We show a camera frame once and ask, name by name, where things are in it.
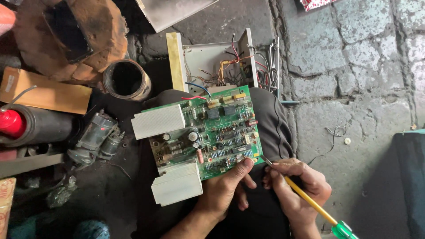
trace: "plastic bag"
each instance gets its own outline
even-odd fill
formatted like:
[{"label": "plastic bag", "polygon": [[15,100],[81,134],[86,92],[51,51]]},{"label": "plastic bag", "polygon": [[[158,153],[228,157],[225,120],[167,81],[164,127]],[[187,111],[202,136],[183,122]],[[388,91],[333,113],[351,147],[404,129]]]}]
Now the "plastic bag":
[{"label": "plastic bag", "polygon": [[16,13],[0,4],[0,36],[12,29],[15,20]]}]

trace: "circuit board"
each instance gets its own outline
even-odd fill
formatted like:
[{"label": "circuit board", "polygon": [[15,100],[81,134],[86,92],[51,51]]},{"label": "circuit board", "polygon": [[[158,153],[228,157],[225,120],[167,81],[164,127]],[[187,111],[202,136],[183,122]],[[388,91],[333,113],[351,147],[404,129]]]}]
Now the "circuit board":
[{"label": "circuit board", "polygon": [[162,167],[196,160],[205,180],[225,173],[245,157],[256,164],[264,162],[248,86],[150,110],[171,105],[180,105],[186,125],[149,138],[160,172]]}]

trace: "green screwdriver handle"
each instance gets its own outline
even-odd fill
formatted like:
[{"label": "green screwdriver handle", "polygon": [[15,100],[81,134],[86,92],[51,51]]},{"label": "green screwdriver handle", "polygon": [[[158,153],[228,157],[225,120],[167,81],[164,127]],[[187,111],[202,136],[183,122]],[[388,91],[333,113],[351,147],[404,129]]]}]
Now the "green screwdriver handle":
[{"label": "green screwdriver handle", "polygon": [[332,232],[339,239],[359,239],[343,221],[338,221],[338,224],[332,226]]}]

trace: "cardboard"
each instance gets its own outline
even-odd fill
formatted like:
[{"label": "cardboard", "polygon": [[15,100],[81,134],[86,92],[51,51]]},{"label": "cardboard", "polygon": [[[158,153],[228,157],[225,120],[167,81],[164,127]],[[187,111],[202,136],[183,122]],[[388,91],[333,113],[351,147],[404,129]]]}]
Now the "cardboard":
[{"label": "cardboard", "polygon": [[16,178],[0,180],[0,239],[6,239]]},{"label": "cardboard", "polygon": [[49,80],[47,77],[21,69],[6,67],[0,87],[0,101],[9,103],[22,91],[36,85],[16,104],[48,110],[85,114],[91,88]]}]

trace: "power resistor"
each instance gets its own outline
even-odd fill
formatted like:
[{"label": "power resistor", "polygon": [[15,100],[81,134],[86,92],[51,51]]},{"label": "power resistor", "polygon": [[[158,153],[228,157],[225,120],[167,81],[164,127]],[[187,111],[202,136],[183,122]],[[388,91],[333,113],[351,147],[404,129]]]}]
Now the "power resistor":
[{"label": "power resistor", "polygon": [[178,139],[168,140],[167,144],[177,143],[178,141],[179,141]]},{"label": "power resistor", "polygon": [[176,154],[181,154],[183,152],[183,150],[178,149],[178,150],[174,150],[171,152],[172,155],[176,155]]},{"label": "power resistor", "polygon": [[196,115],[196,108],[192,109],[192,116],[194,120],[198,118],[198,116]]},{"label": "power resistor", "polygon": [[168,148],[170,148],[170,150],[176,150],[176,149],[181,148],[181,145],[175,145],[175,146],[169,145]]},{"label": "power resistor", "polygon": [[202,150],[196,150],[196,157],[198,158],[199,163],[204,163],[204,156],[202,156]]}]

